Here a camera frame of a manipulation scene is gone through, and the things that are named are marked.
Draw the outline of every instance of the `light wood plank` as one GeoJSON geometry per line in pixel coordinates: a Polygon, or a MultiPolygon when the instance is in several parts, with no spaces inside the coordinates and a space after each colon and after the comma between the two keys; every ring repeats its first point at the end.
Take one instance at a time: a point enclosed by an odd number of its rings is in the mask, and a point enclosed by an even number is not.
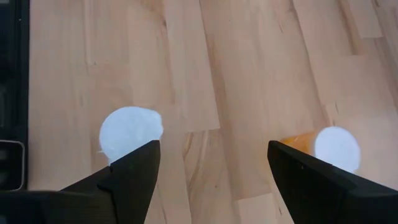
{"type": "Polygon", "coordinates": [[[315,15],[319,16],[317,19],[322,23],[323,33],[319,35],[326,35],[328,45],[330,46],[330,55],[347,56],[354,54],[352,41],[349,37],[347,22],[345,21],[345,14],[341,8],[341,4],[337,1],[313,1],[315,7],[315,15]]]}
{"type": "MultiPolygon", "coordinates": [[[[339,89],[334,85],[335,63],[338,58],[347,56],[347,54],[338,54],[334,49],[337,46],[340,49],[346,49],[349,39],[340,39],[341,41],[337,42],[337,39],[332,38],[329,34],[330,27],[336,26],[333,25],[335,23],[341,24],[342,18],[332,19],[325,16],[330,13],[328,12],[330,9],[326,7],[328,4],[325,4],[329,1],[293,0],[293,2],[308,50],[315,83],[319,90],[320,101],[323,104],[332,103],[335,95],[339,94],[339,89]]],[[[344,29],[339,30],[340,32],[334,35],[346,32],[344,29]]]]}
{"type": "Polygon", "coordinates": [[[351,45],[353,47],[353,53],[355,55],[366,54],[366,48],[363,44],[362,38],[359,36],[358,28],[356,27],[354,15],[349,8],[347,0],[340,0],[341,9],[344,12],[344,20],[347,25],[351,45]]]}
{"type": "Polygon", "coordinates": [[[29,188],[60,190],[91,174],[83,1],[30,13],[29,188]]]}
{"type": "Polygon", "coordinates": [[[392,56],[391,49],[385,37],[374,41],[374,52],[377,52],[377,59],[381,63],[383,74],[385,74],[386,82],[388,82],[389,90],[398,109],[398,64],[392,56]]]}
{"type": "Polygon", "coordinates": [[[199,0],[165,0],[176,100],[187,132],[220,127],[199,0]]]}
{"type": "Polygon", "coordinates": [[[156,186],[150,201],[145,224],[167,224],[158,186],[156,186]]]}
{"type": "Polygon", "coordinates": [[[169,40],[162,1],[131,1],[128,5],[129,70],[136,106],[174,102],[169,40]]]}
{"type": "Polygon", "coordinates": [[[276,224],[277,208],[271,193],[237,201],[241,223],[276,224]]]}
{"type": "Polygon", "coordinates": [[[393,76],[398,79],[398,2],[378,1],[376,14],[379,18],[385,42],[381,50],[386,56],[388,66],[391,68],[393,76]]]}
{"type": "Polygon", "coordinates": [[[234,199],[269,193],[268,140],[325,125],[299,23],[289,1],[201,7],[234,199]]]}
{"type": "Polygon", "coordinates": [[[85,0],[88,65],[127,63],[127,1],[85,0]]]}
{"type": "Polygon", "coordinates": [[[160,140],[160,167],[157,178],[166,223],[192,222],[185,181],[182,149],[184,132],[180,108],[175,105],[156,108],[162,115],[164,133],[160,140]]]}
{"type": "Polygon", "coordinates": [[[220,130],[185,135],[184,163],[192,223],[239,223],[220,130]]]}
{"type": "Polygon", "coordinates": [[[356,28],[361,38],[382,37],[379,19],[374,11],[372,0],[346,0],[353,14],[356,28]]]}

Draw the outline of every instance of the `black object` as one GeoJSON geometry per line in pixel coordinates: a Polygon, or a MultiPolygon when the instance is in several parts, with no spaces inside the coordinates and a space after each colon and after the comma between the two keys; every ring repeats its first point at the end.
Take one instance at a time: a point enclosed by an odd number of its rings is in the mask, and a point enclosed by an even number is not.
{"type": "Polygon", "coordinates": [[[29,1],[0,0],[0,190],[27,186],[29,1]]]}
{"type": "Polygon", "coordinates": [[[0,224],[142,224],[159,163],[160,143],[151,141],[59,192],[0,193],[0,224]]]}
{"type": "Polygon", "coordinates": [[[398,223],[398,192],[277,141],[268,160],[296,224],[398,223]]]}

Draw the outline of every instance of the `white circular object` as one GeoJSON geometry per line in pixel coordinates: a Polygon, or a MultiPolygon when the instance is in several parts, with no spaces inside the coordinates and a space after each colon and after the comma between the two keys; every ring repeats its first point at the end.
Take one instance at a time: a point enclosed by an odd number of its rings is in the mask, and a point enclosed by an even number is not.
{"type": "Polygon", "coordinates": [[[158,112],[136,106],[112,112],[99,131],[99,144],[112,163],[163,134],[158,112]]]}
{"type": "Polygon", "coordinates": [[[361,163],[361,149],[355,137],[340,127],[319,132],[314,142],[315,157],[347,172],[354,173],[361,163]]]}

